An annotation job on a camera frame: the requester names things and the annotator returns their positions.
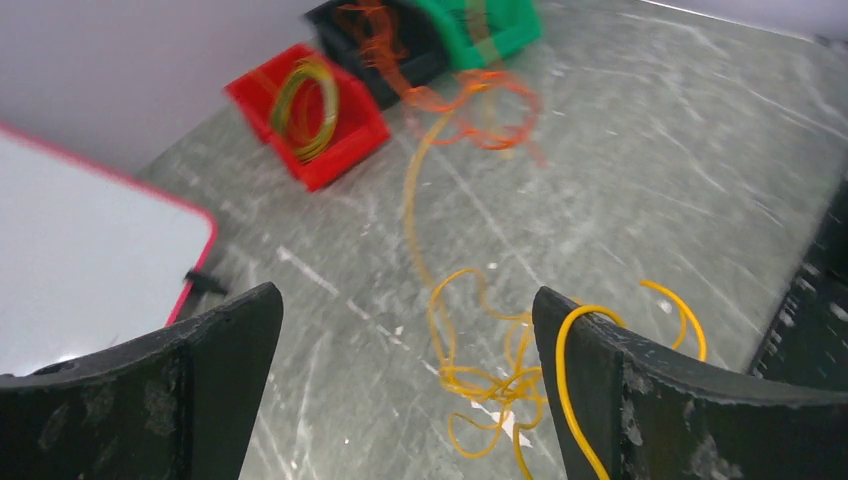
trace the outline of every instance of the black plastic bin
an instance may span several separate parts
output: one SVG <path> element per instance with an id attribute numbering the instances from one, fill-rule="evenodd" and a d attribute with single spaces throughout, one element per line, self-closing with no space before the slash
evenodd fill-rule
<path id="1" fill-rule="evenodd" d="M 397 35 L 408 55 L 399 60 L 400 72 L 413 85 L 425 85 L 448 69 L 448 54 L 438 31 L 423 10 L 404 0 L 383 0 L 394 10 L 398 22 Z M 306 13 L 306 19 L 315 26 L 321 48 L 327 57 L 362 80 L 381 109 L 396 104 L 400 97 L 383 80 L 376 68 L 366 67 L 359 54 L 359 44 L 350 32 L 336 23 L 336 10 L 342 5 L 356 5 L 355 0 L 330 0 Z M 342 13 L 351 24 L 370 27 L 356 11 Z"/>

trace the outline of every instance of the whiteboard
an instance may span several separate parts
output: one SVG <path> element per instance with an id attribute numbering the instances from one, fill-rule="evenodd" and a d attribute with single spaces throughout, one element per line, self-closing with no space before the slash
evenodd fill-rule
<path id="1" fill-rule="evenodd" d="M 0 374 L 170 324 L 215 234 L 203 211 L 0 125 Z"/>

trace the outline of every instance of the scratch mark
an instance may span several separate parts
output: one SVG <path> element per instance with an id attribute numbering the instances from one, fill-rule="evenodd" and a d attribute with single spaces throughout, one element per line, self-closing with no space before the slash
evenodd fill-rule
<path id="1" fill-rule="evenodd" d="M 368 218 L 368 221 L 371 223 L 379 223 L 380 218 L 377 216 L 377 198 L 368 191 L 364 193 L 364 196 L 366 217 Z"/>
<path id="2" fill-rule="evenodd" d="M 297 411 L 294 456 L 298 457 L 299 452 L 303 449 L 304 454 L 302 462 L 305 465 L 309 464 L 309 449 L 312 444 L 312 432 L 305 423 L 306 409 L 309 406 L 309 400 L 312 397 L 312 381 L 315 378 L 315 370 L 318 367 L 318 361 L 322 358 L 320 352 L 323 350 L 323 347 L 330 338 L 330 335 L 330 332 L 326 332 L 321 335 L 321 338 L 318 339 L 315 343 L 315 347 L 312 349 L 312 353 L 310 354 L 311 358 L 309 359 L 309 369 L 306 372 L 306 381 L 303 384 L 303 392 L 301 393 L 300 408 Z M 292 460 L 292 465 L 297 465 L 294 460 Z"/>
<path id="3" fill-rule="evenodd" d="M 765 206 L 765 205 L 764 205 L 762 202 L 760 202 L 759 200 L 754 200 L 754 199 L 752 199 L 752 201 L 754 202 L 754 205 L 756 205 L 756 206 L 759 208 L 759 210 L 760 210 L 761 212 L 763 212 L 763 214 L 764 214 L 765 216 L 767 216 L 767 217 L 768 217 L 768 218 L 769 218 L 772 222 L 774 222 L 775 224 L 777 224 L 777 226 L 779 226 L 779 227 L 782 227 L 782 226 L 783 226 L 783 223 L 781 223 L 781 222 L 780 222 L 780 220 L 778 220 L 778 219 L 777 219 L 777 217 L 774 215 L 774 212 L 773 212 L 770 208 L 768 208 L 767 206 Z"/>
<path id="4" fill-rule="evenodd" d="M 721 355 L 718 354 L 718 352 L 716 352 L 715 349 L 710 352 L 710 362 L 717 367 L 721 367 L 725 370 L 730 370 L 730 366 L 727 365 L 727 362 Z"/>
<path id="5" fill-rule="evenodd" d="M 683 94 L 683 91 L 678 83 L 674 82 L 670 78 L 667 78 L 666 75 L 660 75 L 660 79 L 663 81 L 663 83 L 666 84 L 668 90 L 671 92 L 672 95 L 674 95 L 677 101 L 680 102 L 681 105 L 683 105 L 683 109 L 686 110 L 686 113 L 688 113 L 690 117 L 692 117 L 692 120 L 698 122 L 704 121 L 704 117 L 702 117 L 698 113 L 698 111 L 695 110 L 695 107 L 692 106 L 692 103 Z"/>
<path id="6" fill-rule="evenodd" d="M 412 152 L 412 147 L 405 140 L 402 140 L 399 137 L 397 137 L 397 139 L 401 146 L 403 146 L 407 151 Z M 539 278 L 538 275 L 536 275 L 536 272 L 533 271 L 533 268 L 530 267 L 530 264 L 527 263 L 527 260 L 524 258 L 524 256 L 518 253 L 518 249 L 516 249 L 512 242 L 510 242 L 509 239 L 506 237 L 506 234 L 504 234 L 503 229 L 501 229 L 500 225 L 498 225 L 495 218 L 483 205 L 483 202 L 480 201 L 480 198 L 474 193 L 473 190 L 471 190 L 471 186 L 468 184 L 468 182 L 466 182 L 465 179 L 462 178 L 459 172 L 456 171 L 453 165 L 448 161 L 447 158 L 445 158 L 443 154 L 441 154 L 438 150 L 433 150 L 433 152 L 442 167 L 448 172 L 448 174 L 450 174 L 451 177 L 453 177 L 454 181 L 459 186 L 459 188 L 468 196 L 468 198 L 471 200 L 471 203 L 474 204 L 474 206 L 477 208 L 477 211 L 479 211 L 480 215 L 483 216 L 483 219 L 486 221 L 486 225 L 489 226 L 489 229 L 492 231 L 492 233 L 494 233 L 495 236 L 497 236 L 498 239 L 503 242 L 509 252 L 516 258 L 516 260 L 518 260 L 521 266 L 524 267 L 524 270 L 527 272 L 528 275 L 530 275 L 530 278 L 534 282 L 536 282 L 537 285 L 542 285 L 542 280 Z"/>
<path id="7" fill-rule="evenodd" d="M 642 83 L 651 83 L 651 80 L 644 75 L 639 75 L 639 74 L 632 73 L 632 72 L 625 72 L 623 70 L 610 70 L 610 69 L 606 69 L 606 68 L 592 68 L 592 67 L 577 67 L 577 68 L 579 70 L 583 70 L 585 72 L 605 73 L 605 74 L 608 74 L 608 75 L 622 75 L 622 76 L 625 76 L 625 77 L 635 78 Z"/>
<path id="8" fill-rule="evenodd" d="M 744 275 L 744 276 L 748 277 L 748 278 L 749 278 L 752 282 L 754 282 L 754 283 L 755 283 L 755 284 L 757 284 L 760 288 L 762 288 L 762 289 L 763 289 L 763 291 L 765 291 L 766 293 L 768 293 L 768 294 L 769 294 L 769 295 L 771 295 L 772 297 L 777 298 L 777 292 L 775 292 L 773 289 L 771 289 L 771 288 L 767 287 L 767 286 L 766 286 L 763 282 L 761 282 L 761 281 L 760 281 L 760 279 L 759 279 L 759 278 L 757 278 L 757 276 L 756 276 L 756 275 L 754 275 L 754 273 L 753 273 L 753 272 L 751 272 L 751 271 L 750 271 L 750 270 L 748 270 L 746 267 L 743 267 L 742 265 L 740 265 L 739 263 L 737 263 L 737 262 L 735 262 L 735 261 L 733 261 L 733 260 L 730 260 L 730 263 L 732 263 L 735 267 L 737 267 L 737 268 L 739 269 L 739 271 L 740 271 L 740 272 L 742 272 L 742 275 Z"/>
<path id="9" fill-rule="evenodd" d="M 692 167 L 692 170 L 695 170 L 695 173 L 700 175 L 701 178 L 706 180 L 707 183 L 714 186 L 719 191 L 727 193 L 727 190 L 723 186 L 721 186 L 720 183 L 715 181 L 713 177 L 711 177 L 709 174 L 707 174 L 707 172 L 704 171 L 703 168 L 701 168 L 700 160 L 698 159 L 698 157 L 695 156 L 694 153 L 692 153 L 692 150 L 690 150 L 689 147 L 683 145 L 682 143 L 680 143 L 679 140 L 674 138 L 674 136 L 665 129 L 665 125 L 663 125 L 659 121 L 654 120 L 654 129 L 657 131 L 657 133 L 665 137 L 666 140 L 676 145 L 677 148 L 683 150 L 683 153 L 685 153 L 686 156 L 689 157 L 689 165 Z"/>
<path id="10" fill-rule="evenodd" d="M 439 376 L 439 370 L 436 367 L 434 367 L 433 365 L 430 365 L 428 362 L 426 362 L 423 359 L 421 360 L 421 363 L 424 365 L 424 368 L 426 368 L 428 372 L 432 373 L 433 375 L 435 375 L 437 377 Z"/>
<path id="11" fill-rule="evenodd" d="M 535 449 L 535 448 L 538 448 L 539 450 L 541 450 L 542 455 L 544 455 L 544 456 L 545 456 L 545 458 L 547 458 L 548 460 L 550 460 L 552 465 L 556 465 L 556 464 L 557 464 L 557 460 L 554 458 L 554 456 L 553 456 L 553 455 L 551 455 L 551 451 L 550 451 L 550 450 L 548 450 L 548 447 L 547 447 L 547 446 L 545 446 L 545 442 L 544 442 L 544 441 L 542 441 L 542 437 L 539 435 L 539 431 L 538 431 L 537 429 L 535 429 L 535 428 L 534 428 L 533 430 L 530 430 L 530 432 L 529 432 L 529 433 L 530 433 L 531 435 L 533 435 L 533 438 L 534 438 L 534 440 L 536 441 L 536 446 L 534 446 L 533 448 L 534 448 L 534 449 Z"/>
<path id="12" fill-rule="evenodd" d="M 683 200 L 678 200 L 678 199 L 676 199 L 676 198 L 674 198 L 674 197 L 671 197 L 671 196 L 669 196 L 669 195 L 666 195 L 666 194 L 665 194 L 665 193 L 663 193 L 663 192 L 660 192 L 659 190 L 651 190 L 650 188 L 645 187 L 644 185 L 639 185 L 639 184 L 637 184 L 637 183 L 630 183 L 630 182 L 626 182 L 626 183 L 623 183 L 623 184 L 625 184 L 625 185 L 629 185 L 630 187 L 635 188 L 635 189 L 637 189 L 637 190 L 642 190 L 642 191 L 648 192 L 648 193 L 650 193 L 650 194 L 652 194 L 652 195 L 657 195 L 657 196 L 662 197 L 662 198 L 664 198 L 664 199 L 666 199 L 666 200 L 668 200 L 668 201 L 670 201 L 670 202 L 674 202 L 674 203 L 676 203 L 676 204 L 678 204 L 678 205 L 680 205 L 680 206 L 682 206 L 682 207 L 686 207 L 686 208 L 688 208 L 688 209 L 690 209 L 690 210 L 693 210 L 693 211 L 698 212 L 698 213 L 700 213 L 700 214 L 706 215 L 706 216 L 708 216 L 708 217 L 713 217 L 713 218 L 715 218 L 715 214 L 714 214 L 713 212 L 710 212 L 709 210 L 705 210 L 705 209 L 703 209 L 703 208 L 701 208 L 701 207 L 698 207 L 698 206 L 696 206 L 696 205 L 693 205 L 693 204 L 691 204 L 691 203 L 684 202 Z"/>
<path id="13" fill-rule="evenodd" d="M 359 315 L 363 320 L 371 320 L 371 315 L 369 315 L 368 312 L 366 312 L 365 310 L 359 308 L 359 306 L 353 302 L 352 298 L 349 298 L 347 300 L 347 308 L 351 309 L 354 313 Z M 392 332 L 390 332 L 388 329 L 386 329 L 386 327 L 380 325 L 379 323 L 374 322 L 374 328 L 377 329 L 377 332 L 379 332 L 381 335 L 386 337 L 389 340 L 389 343 L 391 343 L 392 345 L 397 345 L 397 346 L 403 348 L 404 350 L 406 350 L 407 352 L 411 350 L 409 348 L 409 345 L 403 343 L 403 341 L 401 341 L 401 339 L 398 338 L 396 334 L 393 334 Z"/>
<path id="14" fill-rule="evenodd" d="M 609 255 L 610 257 L 615 259 L 616 262 L 620 263 L 621 265 L 623 265 L 625 267 L 627 266 L 627 264 L 624 263 L 624 260 L 622 260 L 621 257 L 619 257 L 618 255 L 612 253 L 612 251 L 609 248 L 607 248 L 606 245 L 604 245 L 603 243 L 601 243 L 599 245 L 601 246 L 601 250 L 603 250 L 604 252 L 606 252 L 607 255 Z"/>
<path id="15" fill-rule="evenodd" d="M 281 262 L 291 262 L 292 265 L 297 267 L 307 278 L 318 284 L 324 290 L 330 292 L 330 295 L 334 297 L 339 296 L 339 289 L 333 286 L 332 283 L 328 282 L 324 277 L 318 275 L 318 272 L 312 269 L 309 265 L 307 265 L 303 260 L 299 259 L 292 252 L 287 250 L 284 246 L 280 245 L 277 247 L 277 256 L 280 258 Z"/>
<path id="16" fill-rule="evenodd" d="M 778 115 L 780 115 L 780 118 L 782 118 L 782 119 L 786 120 L 787 122 L 789 122 L 789 123 L 791 123 L 791 124 L 793 124 L 793 125 L 795 125 L 795 126 L 801 127 L 801 128 L 803 128 L 804 130 L 806 130 L 806 131 L 808 131 L 808 132 L 812 132 L 812 133 L 820 133 L 818 130 L 816 130 L 815 128 L 813 128 L 813 126 L 812 126 L 812 125 L 808 125 L 808 124 L 806 124 L 806 123 L 804 123 L 804 122 L 801 122 L 801 121 L 799 121 L 799 120 L 795 120 L 794 118 L 790 117 L 789 115 L 787 115 L 787 114 L 785 114 L 785 113 L 783 113 L 783 112 L 779 113 Z"/>
<path id="17" fill-rule="evenodd" d="M 277 446 L 277 440 L 274 438 L 274 433 L 271 432 L 271 427 L 268 426 L 268 421 L 265 420 L 265 414 L 259 412 L 257 415 L 259 418 L 259 427 L 262 429 L 262 432 L 265 433 L 265 436 L 268 438 L 268 441 L 271 443 L 271 449 L 274 450 L 274 456 L 277 457 L 277 463 L 280 465 L 280 471 L 286 476 L 286 480 L 292 480 L 292 471 L 286 462 L 283 461 L 283 455 L 280 453 L 280 448 Z"/>
<path id="18" fill-rule="evenodd" d="M 831 127 L 830 125 L 825 125 L 825 124 L 823 124 L 823 123 L 821 123 L 821 122 L 818 122 L 818 121 L 816 121 L 816 120 L 813 120 L 812 118 L 810 118 L 810 117 L 808 117 L 808 116 L 806 116 L 806 115 L 804 115 L 804 114 L 802 114 L 802 113 L 800 113 L 800 112 L 796 112 L 795 110 L 792 110 L 791 108 L 786 107 L 786 106 L 784 106 L 784 105 L 782 105 L 782 104 L 780 104 L 780 103 L 778 103 L 778 102 L 776 102 L 776 101 L 774 101 L 774 100 L 772 100 L 772 99 L 770 99 L 770 98 L 768 98 L 768 97 L 766 97 L 766 96 L 764 96 L 764 95 L 762 95 L 762 94 L 760 94 L 760 93 L 756 92 L 755 90 L 753 90 L 752 88 L 748 87 L 747 85 L 745 85 L 745 84 L 744 84 L 744 82 L 742 82 L 742 81 L 740 81 L 740 80 L 736 80 L 736 79 L 730 78 L 730 77 L 728 77 L 728 76 L 726 76 L 726 75 L 722 75 L 722 74 L 720 74 L 720 73 L 718 73 L 718 72 L 713 72 L 713 75 L 715 75 L 716 77 L 721 78 L 721 79 L 723 79 L 723 80 L 727 80 L 727 81 L 728 81 L 728 82 L 730 82 L 730 83 L 733 83 L 733 84 L 735 84 L 735 85 L 738 85 L 740 88 L 743 88 L 743 89 L 747 90 L 747 91 L 748 91 L 748 93 L 750 93 L 751 95 L 753 95 L 753 96 L 755 96 L 755 97 L 759 98 L 759 99 L 760 99 L 760 100 L 762 100 L 763 102 L 765 102 L 765 103 L 767 103 L 767 104 L 769 104 L 769 105 L 771 105 L 771 106 L 773 106 L 773 107 L 776 107 L 776 108 L 778 108 L 778 109 L 780 109 L 780 110 L 782 110 L 782 111 L 784 111 L 784 112 L 786 112 L 786 113 L 788 113 L 788 114 L 790 114 L 790 115 L 794 115 L 795 117 L 800 118 L 801 120 L 803 120 L 803 121 L 805 121 L 805 122 L 809 123 L 810 125 L 815 125 L 816 127 L 818 127 L 818 128 L 820 128 L 820 129 L 822 129 L 822 130 L 824 130 L 824 131 L 826 131 L 826 132 L 830 133 L 831 135 L 833 135 L 833 136 L 835 136 L 835 137 L 838 137 L 838 138 L 841 138 L 842 140 L 848 141 L 848 136 L 846 136 L 844 133 L 840 132 L 839 130 L 837 130 L 837 129 L 835 129 L 835 128 Z"/>
<path id="19" fill-rule="evenodd" d="M 248 288 L 253 288 L 259 285 L 259 278 L 256 276 L 256 269 L 259 267 L 259 262 L 250 260 L 247 262 L 247 284 Z"/>
<path id="20" fill-rule="evenodd" d="M 224 200 L 224 202 L 221 203 L 221 211 L 225 212 L 225 213 L 229 213 L 230 215 L 233 216 L 233 218 L 235 218 L 237 221 L 239 221 L 241 223 L 250 223 L 254 220 L 253 218 L 250 218 L 250 215 L 248 215 L 246 212 L 240 210 L 238 207 L 233 205 L 229 200 Z"/>
<path id="21" fill-rule="evenodd" d="M 633 20 L 641 20 L 643 22 L 651 22 L 651 23 L 659 23 L 661 25 L 668 25 L 669 27 L 673 27 L 673 28 L 676 28 L 678 30 L 682 30 L 682 31 L 687 32 L 690 35 L 692 35 L 692 37 L 695 38 L 695 40 L 697 40 L 698 43 L 700 43 L 701 45 L 704 45 L 706 47 L 709 47 L 715 53 L 719 54 L 721 57 L 723 57 L 725 59 L 730 58 L 730 55 L 728 55 L 727 52 L 725 52 L 724 50 L 719 48 L 719 46 L 716 45 L 712 40 L 710 40 L 709 37 L 704 35 L 704 33 L 700 29 L 693 27 L 691 25 L 685 25 L 685 24 L 682 24 L 682 23 L 672 22 L 672 21 L 669 21 L 669 20 L 661 20 L 659 18 L 641 17 L 639 15 L 633 15 L 632 13 L 617 13 L 616 15 L 619 15 L 619 16 L 622 16 L 622 17 L 625 17 L 625 18 L 630 18 L 630 19 L 633 19 Z"/>
<path id="22" fill-rule="evenodd" d="M 813 98 L 813 103 L 821 110 L 825 115 L 835 120 L 839 120 L 843 125 L 848 126 L 848 119 L 845 118 L 842 113 L 833 107 L 833 105 L 827 103 L 822 96 L 821 92 L 815 85 L 815 79 L 813 78 L 812 65 L 810 61 L 806 58 L 798 59 L 795 65 L 795 70 L 798 72 L 799 76 L 803 79 L 801 84 L 804 86 L 804 89 L 810 94 Z"/>
<path id="23" fill-rule="evenodd" d="M 306 463 L 306 468 L 309 471 L 312 480 L 318 480 L 318 475 L 315 473 L 315 468 L 312 466 L 312 462 L 309 461 L 309 452 L 306 452 L 306 456 L 303 457 L 304 463 Z"/>
<path id="24" fill-rule="evenodd" d="M 698 271 L 698 269 L 695 268 L 695 266 L 692 265 L 692 263 L 690 263 L 689 260 L 686 260 L 686 257 L 684 257 L 683 255 L 676 253 L 676 252 L 675 252 L 674 255 L 677 256 L 677 258 L 679 258 L 680 261 L 683 262 L 686 265 L 687 268 L 692 270 L 692 272 L 695 275 L 697 275 L 698 278 L 700 278 L 702 282 L 704 282 L 708 287 L 710 287 L 710 289 L 713 291 L 713 293 L 715 293 L 716 296 L 718 296 L 725 303 L 725 305 L 730 307 L 730 310 L 733 313 L 735 313 L 742 320 L 745 320 L 745 323 L 747 323 L 751 328 L 753 328 L 754 331 L 756 331 L 757 333 L 762 335 L 762 333 L 763 333 L 762 329 L 760 327 L 757 327 L 756 325 L 754 325 L 754 322 L 752 322 L 751 319 L 749 319 L 748 316 L 745 315 L 745 313 L 743 313 L 742 310 L 740 310 L 738 306 L 736 306 L 736 302 L 734 302 L 733 300 L 728 298 L 728 296 L 725 295 L 725 293 L 723 291 L 721 291 L 718 287 L 713 285 L 712 282 L 707 280 L 707 277 L 705 277 L 700 271 Z"/>
<path id="25" fill-rule="evenodd" d="M 421 405 L 418 405 L 418 403 L 415 403 L 415 408 L 417 408 L 418 411 L 421 412 L 425 417 L 430 419 L 430 416 L 427 415 L 427 412 L 425 412 L 423 408 L 421 408 Z M 441 442 L 441 444 L 444 445 L 445 448 L 447 448 L 448 450 L 453 449 L 453 445 L 448 443 L 448 441 L 445 439 L 444 435 L 442 435 L 442 432 L 440 432 L 439 429 L 436 428 L 435 420 L 430 419 L 430 428 L 433 429 L 433 432 L 436 433 L 436 438 L 438 438 L 439 442 Z"/>
<path id="26" fill-rule="evenodd" d="M 268 460 L 268 455 L 265 453 L 265 449 L 262 448 L 262 444 L 259 443 L 259 440 L 256 437 L 250 437 L 250 446 L 256 450 L 256 453 L 259 455 L 259 459 L 262 460 L 262 464 L 265 465 L 265 469 L 268 470 L 268 473 L 273 474 L 274 468 L 271 467 L 271 462 Z"/>

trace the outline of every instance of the dark object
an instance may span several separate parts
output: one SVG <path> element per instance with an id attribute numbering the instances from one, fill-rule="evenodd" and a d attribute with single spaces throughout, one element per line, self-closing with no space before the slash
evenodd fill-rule
<path id="1" fill-rule="evenodd" d="M 749 372 L 848 390 L 848 182 L 842 181 Z"/>
<path id="2" fill-rule="evenodd" d="M 595 480 L 556 386 L 556 337 L 576 307 L 543 287 L 533 323 L 568 478 Z M 848 478 L 848 393 L 722 370 L 592 315 L 566 358 L 575 415 L 611 478 Z"/>
<path id="3" fill-rule="evenodd" d="M 108 350 L 0 376 L 0 476 L 238 478 L 282 317 L 266 283 Z"/>
<path id="4" fill-rule="evenodd" d="M 417 87 L 430 83 L 448 69 L 448 54 L 442 38 L 430 17 L 419 7 L 406 0 L 382 0 L 383 5 L 395 12 L 397 35 L 408 55 L 398 60 L 400 73 Z M 306 13 L 321 42 L 321 48 L 331 60 L 362 80 L 381 109 L 396 104 L 400 97 L 383 80 L 376 68 L 367 67 L 359 54 L 360 45 L 351 32 L 336 22 L 341 15 L 347 23 L 362 28 L 371 36 L 371 24 L 361 11 L 339 11 L 342 5 L 357 5 L 356 0 L 330 0 Z"/>
<path id="5" fill-rule="evenodd" d="M 197 270 L 189 270 L 189 272 L 186 273 L 185 280 L 191 282 L 191 293 L 196 295 L 205 295 L 207 293 L 227 295 L 230 293 L 230 291 L 221 284 L 220 280 Z"/>

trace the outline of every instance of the orange wire bundle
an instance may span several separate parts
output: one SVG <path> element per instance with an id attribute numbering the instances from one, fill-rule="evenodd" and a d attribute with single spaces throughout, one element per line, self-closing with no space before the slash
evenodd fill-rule
<path id="1" fill-rule="evenodd" d="M 349 22 L 341 13 L 343 11 L 359 12 L 355 24 Z M 447 139 L 433 140 L 434 145 L 447 145 L 463 138 L 468 138 L 478 148 L 485 150 L 508 150 L 528 142 L 530 134 L 536 127 L 541 104 L 538 95 L 527 87 L 518 77 L 508 71 L 467 70 L 459 73 L 457 80 L 462 89 L 451 102 L 446 101 L 433 89 L 421 85 L 413 86 L 398 68 L 398 61 L 408 52 L 397 39 L 397 18 L 394 12 L 378 0 L 358 0 L 358 5 L 342 5 L 336 12 L 336 23 L 345 28 L 360 44 L 360 54 L 365 65 L 376 68 L 389 86 L 397 92 L 400 98 L 409 106 L 434 114 L 456 112 L 454 121 L 458 126 L 457 133 Z M 488 37 L 485 22 L 472 20 L 469 22 L 473 32 Z M 494 132 L 476 127 L 463 114 L 464 107 L 471 98 L 479 93 L 493 89 L 502 89 L 517 94 L 529 107 L 521 124 L 505 126 L 502 132 Z M 535 147 L 531 154 L 537 163 L 544 163 L 544 158 Z"/>

